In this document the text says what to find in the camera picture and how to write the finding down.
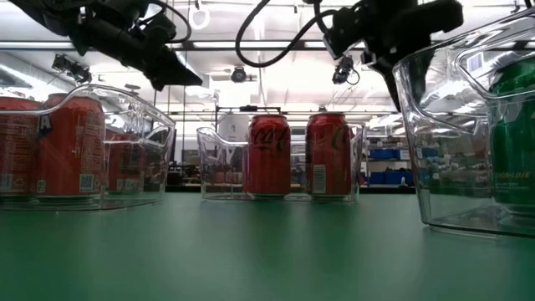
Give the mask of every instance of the red soda can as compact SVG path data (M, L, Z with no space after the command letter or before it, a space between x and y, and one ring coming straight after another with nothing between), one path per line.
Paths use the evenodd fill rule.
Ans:
M282 115L256 115L249 125L247 192L253 198L290 193L290 126Z
M145 149L136 144L137 140L137 136L132 134L112 136L107 156L108 192L136 193L143 189L146 154Z
M38 101L0 97L0 110L37 110ZM28 197L32 182L36 115L0 114L0 199Z
M314 199L351 192L350 128L340 113L310 116L305 132L307 191Z
M53 108L65 94L51 94ZM100 102L73 97L38 119L35 195L38 198L87 199L104 183L104 111Z

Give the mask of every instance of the ceiling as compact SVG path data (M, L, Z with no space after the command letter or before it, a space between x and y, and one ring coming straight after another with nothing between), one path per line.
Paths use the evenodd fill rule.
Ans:
M195 12L193 1L169 1L187 18L188 11ZM472 0L464 1L465 24L451 33L438 33L433 39L445 39L469 29L476 28L496 19L507 16L513 10L513 0ZM211 0L203 1L202 7L210 13L210 20L205 28L194 30L192 41L233 41L237 30L249 14L256 1L253 0ZM334 0L323 3L324 9L338 9L353 2ZM0 32L0 41L64 41L66 38L50 33L47 29L35 23L11 3L0 1L0 27L9 28ZM246 31L245 40L289 40L313 16L310 6L304 6L300 1L272 0L255 19L253 25ZM195 13L193 20L196 24L203 22L203 13ZM177 17L177 37L184 34L184 25ZM325 19L330 26L330 19ZM320 40L322 34L314 25L303 37L308 40ZM267 60L278 52L246 51L246 57L257 60L260 56ZM140 86L137 91L140 97L153 103L155 91L142 73L135 69L126 68L103 54L89 52L79 57L73 51L53 51L40 49L39 51L7 51L2 60L12 58L20 64L26 64L30 69L44 72L53 76L46 84L73 84L63 74L56 74L51 69L55 54L66 54L69 58L78 60L90 67L96 84L109 84L117 88L124 88L125 84ZM334 85L331 81L337 62L333 61L326 51L299 51L288 54L280 62L262 71L262 89L259 81L245 84L234 84L229 81L234 66L242 66L242 62L230 48L227 51L188 51L177 53L188 63L188 67L198 74L208 74L213 79L214 89L219 91L220 105L240 103L243 91L247 91L248 103L254 105L282 106L285 110L316 110L318 105L329 105L331 110L344 111L395 111L385 83L381 76L374 71L361 68L358 51L350 54L354 57L356 69L360 74L360 81L355 86L349 84ZM259 69L246 67L248 74L259 76ZM164 111L213 110L212 97L199 98L189 96L180 86L166 87L156 93L156 106Z

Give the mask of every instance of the workbench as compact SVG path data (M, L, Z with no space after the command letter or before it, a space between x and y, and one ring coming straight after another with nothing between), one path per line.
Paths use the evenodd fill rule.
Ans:
M535 239L430 230L415 195L0 213L0 300L534 300Z

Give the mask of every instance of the coca-cola logo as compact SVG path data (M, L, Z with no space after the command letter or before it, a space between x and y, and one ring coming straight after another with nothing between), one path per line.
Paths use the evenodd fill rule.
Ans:
M275 143L277 151L283 151L286 143L287 129L260 129L252 137L252 143L261 151L270 150Z
M349 127L347 125L340 126L336 132L334 132L331 145L337 151L343 151L349 144Z

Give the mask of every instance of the green soda can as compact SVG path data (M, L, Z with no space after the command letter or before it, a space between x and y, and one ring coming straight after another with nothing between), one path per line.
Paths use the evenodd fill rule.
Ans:
M535 89L535 58L495 73L496 95ZM493 100L489 109L493 195L510 213L535 217L535 92Z

